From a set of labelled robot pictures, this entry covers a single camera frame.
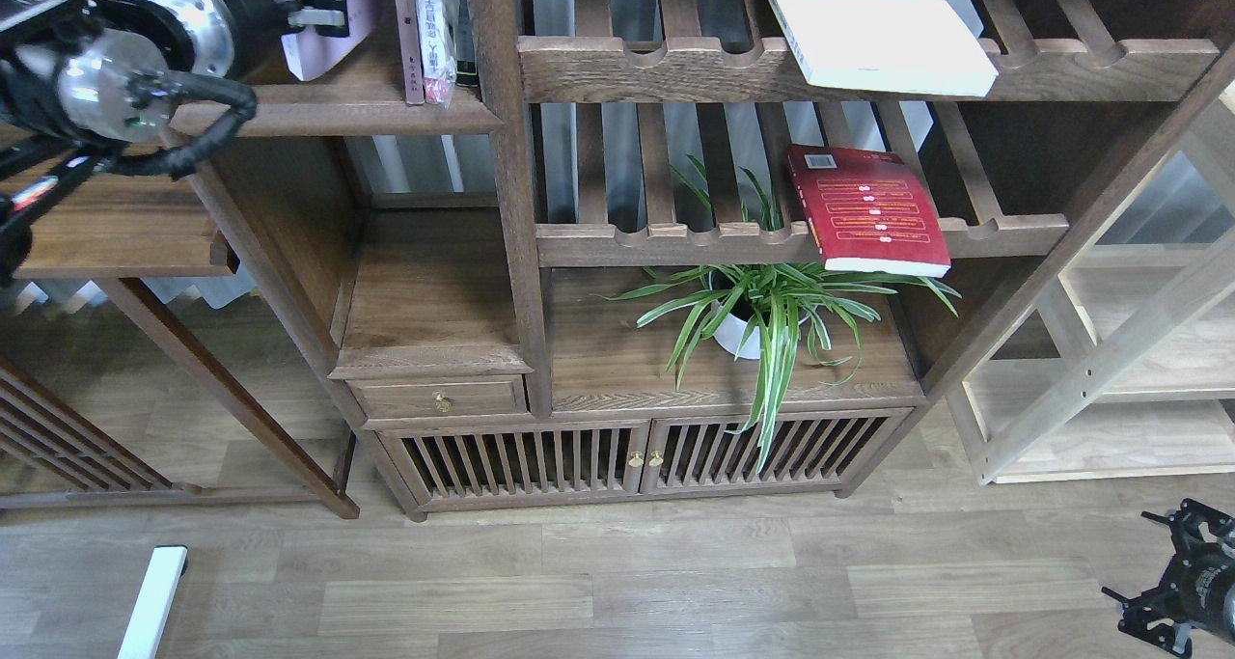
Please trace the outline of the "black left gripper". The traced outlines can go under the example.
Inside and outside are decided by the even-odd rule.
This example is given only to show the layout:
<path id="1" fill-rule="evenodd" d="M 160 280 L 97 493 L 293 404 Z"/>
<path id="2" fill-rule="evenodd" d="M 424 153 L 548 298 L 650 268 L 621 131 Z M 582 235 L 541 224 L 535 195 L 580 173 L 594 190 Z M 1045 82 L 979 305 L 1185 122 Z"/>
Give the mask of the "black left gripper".
<path id="1" fill-rule="evenodd" d="M 306 27 L 348 38 L 347 0 L 147 0 L 169 10 L 191 39 L 191 70 L 241 80 Z"/>

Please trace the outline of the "white robot base bar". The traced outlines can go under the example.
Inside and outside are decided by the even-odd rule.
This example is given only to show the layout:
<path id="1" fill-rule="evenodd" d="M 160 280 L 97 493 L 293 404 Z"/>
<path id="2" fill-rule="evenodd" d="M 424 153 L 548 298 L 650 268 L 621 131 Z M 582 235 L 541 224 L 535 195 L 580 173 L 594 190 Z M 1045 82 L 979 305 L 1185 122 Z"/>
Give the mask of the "white robot base bar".
<path id="1" fill-rule="evenodd" d="M 156 658 L 177 589 L 188 563 L 188 545 L 154 545 L 116 658 Z"/>

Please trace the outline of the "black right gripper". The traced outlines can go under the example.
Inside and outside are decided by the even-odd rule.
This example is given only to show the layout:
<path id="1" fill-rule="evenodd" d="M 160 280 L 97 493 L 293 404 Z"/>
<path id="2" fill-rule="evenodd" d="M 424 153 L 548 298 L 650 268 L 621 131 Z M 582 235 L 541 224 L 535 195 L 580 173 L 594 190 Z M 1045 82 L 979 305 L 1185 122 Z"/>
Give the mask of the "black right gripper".
<path id="1" fill-rule="evenodd" d="M 1100 594 L 1116 601 L 1121 615 L 1116 628 L 1178 658 L 1193 654 L 1193 624 L 1221 640 L 1234 640 L 1233 515 L 1191 499 L 1168 515 L 1141 515 L 1170 528 L 1176 554 L 1165 573 L 1165 586 L 1135 599 L 1100 587 Z M 1207 543 L 1200 527 L 1216 541 Z"/>

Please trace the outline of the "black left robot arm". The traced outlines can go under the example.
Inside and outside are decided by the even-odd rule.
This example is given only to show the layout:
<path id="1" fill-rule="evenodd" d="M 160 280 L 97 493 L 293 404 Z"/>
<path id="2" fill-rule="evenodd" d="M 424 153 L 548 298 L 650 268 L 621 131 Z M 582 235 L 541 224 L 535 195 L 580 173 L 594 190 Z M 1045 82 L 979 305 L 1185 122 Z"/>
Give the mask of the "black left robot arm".
<path id="1" fill-rule="evenodd" d="M 245 77 L 283 36 L 350 35 L 348 0 L 2 0 L 2 149 L 10 178 L 58 165 L 2 197 L 2 284 L 35 221 L 96 174 L 182 178 L 254 118 Z"/>

